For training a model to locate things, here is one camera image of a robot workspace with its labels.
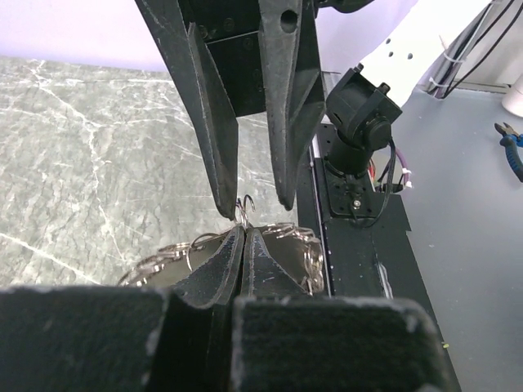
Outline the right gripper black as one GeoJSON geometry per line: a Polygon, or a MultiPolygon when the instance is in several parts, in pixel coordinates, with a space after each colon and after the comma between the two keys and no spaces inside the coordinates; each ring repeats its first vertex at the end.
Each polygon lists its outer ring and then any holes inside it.
{"type": "Polygon", "coordinates": [[[280,204],[292,210],[300,160],[325,113],[315,28],[319,3],[136,5],[193,123],[219,213],[235,214],[236,116],[265,110],[276,193],[280,204]]]}

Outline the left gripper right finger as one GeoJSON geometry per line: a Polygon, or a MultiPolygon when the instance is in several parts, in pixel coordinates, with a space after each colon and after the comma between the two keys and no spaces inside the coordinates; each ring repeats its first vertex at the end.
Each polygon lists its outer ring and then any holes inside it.
{"type": "Polygon", "coordinates": [[[455,391],[428,313],[408,299],[249,296],[232,316],[235,391],[455,391]]]}

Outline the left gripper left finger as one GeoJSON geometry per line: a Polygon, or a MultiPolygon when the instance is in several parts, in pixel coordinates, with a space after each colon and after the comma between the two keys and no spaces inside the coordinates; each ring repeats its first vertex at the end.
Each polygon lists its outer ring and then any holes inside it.
{"type": "Polygon", "coordinates": [[[4,391],[225,391],[245,232],[170,288],[1,292],[4,391]]]}

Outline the metal disc with key rings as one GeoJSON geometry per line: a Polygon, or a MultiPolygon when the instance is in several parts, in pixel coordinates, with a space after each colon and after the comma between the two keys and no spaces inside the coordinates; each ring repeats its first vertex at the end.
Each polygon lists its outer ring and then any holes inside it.
{"type": "MultiPolygon", "coordinates": [[[[324,293],[324,254],[312,229],[293,222],[255,226],[246,206],[248,195],[236,201],[235,229],[244,236],[241,269],[242,290],[249,296],[324,293]]],[[[189,242],[174,243],[138,261],[118,280],[119,286],[172,286],[187,278],[218,253],[228,234],[204,233],[189,242]]]]}

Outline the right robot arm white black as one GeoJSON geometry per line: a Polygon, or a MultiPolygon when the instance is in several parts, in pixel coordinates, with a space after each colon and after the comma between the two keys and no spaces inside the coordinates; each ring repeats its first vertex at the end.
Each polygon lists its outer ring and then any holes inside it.
{"type": "Polygon", "coordinates": [[[324,92],[315,19],[354,13],[365,1],[139,1],[193,124],[219,213],[235,215],[240,117],[265,113],[279,202],[293,208],[297,171],[316,128],[337,128],[337,169],[360,176],[391,139],[418,80],[487,7],[419,1],[358,65],[324,92]]]}

